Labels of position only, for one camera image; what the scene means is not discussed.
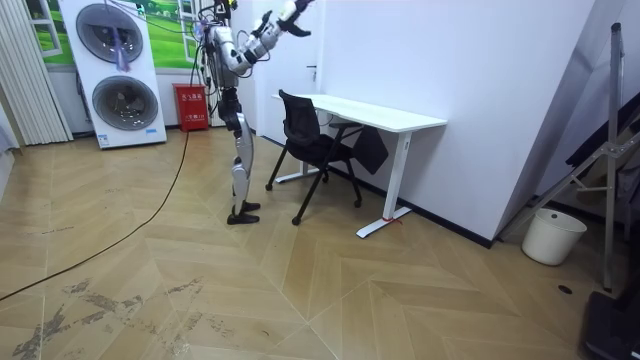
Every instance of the desk top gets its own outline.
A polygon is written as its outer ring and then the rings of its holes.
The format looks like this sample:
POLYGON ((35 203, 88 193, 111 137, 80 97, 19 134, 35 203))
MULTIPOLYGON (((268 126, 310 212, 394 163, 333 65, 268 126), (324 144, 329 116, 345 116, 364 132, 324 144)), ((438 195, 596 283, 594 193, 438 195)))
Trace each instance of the desk top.
MULTIPOLYGON (((411 132, 447 124, 447 120, 347 100, 331 95, 296 94, 295 96, 311 99, 313 106, 318 110, 326 111, 346 120, 394 133, 411 132)), ((280 99, 280 96, 277 94, 273 95, 273 97, 280 99)))

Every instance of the curtain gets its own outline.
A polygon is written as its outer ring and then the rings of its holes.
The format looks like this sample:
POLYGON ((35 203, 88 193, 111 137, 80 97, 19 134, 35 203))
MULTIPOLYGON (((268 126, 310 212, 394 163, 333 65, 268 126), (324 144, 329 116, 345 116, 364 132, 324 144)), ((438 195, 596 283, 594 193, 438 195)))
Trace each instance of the curtain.
POLYGON ((27 145, 73 139, 24 0, 0 0, 0 85, 27 145))

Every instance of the red fire extinguisher box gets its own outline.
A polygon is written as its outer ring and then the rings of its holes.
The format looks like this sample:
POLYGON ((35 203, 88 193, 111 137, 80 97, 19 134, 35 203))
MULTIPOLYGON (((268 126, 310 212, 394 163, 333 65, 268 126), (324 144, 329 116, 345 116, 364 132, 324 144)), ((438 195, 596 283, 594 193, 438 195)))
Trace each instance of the red fire extinguisher box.
POLYGON ((173 90, 176 94, 180 130, 188 132, 209 128, 204 85, 173 84, 173 90))

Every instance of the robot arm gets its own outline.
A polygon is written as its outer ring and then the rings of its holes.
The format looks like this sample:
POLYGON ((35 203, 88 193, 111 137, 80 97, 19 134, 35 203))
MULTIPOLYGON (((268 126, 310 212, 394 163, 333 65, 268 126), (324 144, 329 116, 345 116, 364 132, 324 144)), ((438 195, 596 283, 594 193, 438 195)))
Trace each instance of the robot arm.
POLYGON ((212 27, 209 31, 209 39, 219 48, 219 60, 224 63, 226 70, 231 71, 236 76, 244 75, 259 59, 276 46, 278 38, 284 32, 289 32, 297 37, 311 35, 311 32, 304 31, 295 25, 296 20, 306 10, 311 1, 313 0, 288 1, 275 23, 269 21, 271 11, 265 13, 262 16, 261 24, 251 32, 247 41, 238 48, 234 44, 230 27, 212 27))

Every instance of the white desk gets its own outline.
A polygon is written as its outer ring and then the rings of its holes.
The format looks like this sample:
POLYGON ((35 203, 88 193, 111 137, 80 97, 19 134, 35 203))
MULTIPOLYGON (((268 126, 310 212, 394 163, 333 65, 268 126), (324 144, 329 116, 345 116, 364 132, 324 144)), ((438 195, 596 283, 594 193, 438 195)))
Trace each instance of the white desk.
MULTIPOLYGON (((391 181, 389 182, 389 189, 387 190, 387 199, 384 204, 382 218, 358 230, 356 234, 361 238, 365 238, 374 231, 391 223, 394 219, 398 219, 409 213, 411 209, 407 207, 396 210, 396 202, 398 200, 398 192, 400 191, 404 164, 407 160, 407 153, 409 152, 409 144, 411 143, 411 133, 430 127, 444 126, 447 124, 447 120, 330 95, 315 94, 295 96, 311 99, 316 110, 324 111, 342 119, 375 127, 380 130, 397 133, 399 136, 393 158, 391 181)), ((273 97, 280 99, 278 95, 273 95, 273 97)), ((281 183, 283 181, 309 176, 315 172, 317 172, 317 169, 309 170, 307 164, 301 163, 299 173, 279 177, 276 179, 276 182, 281 183)))

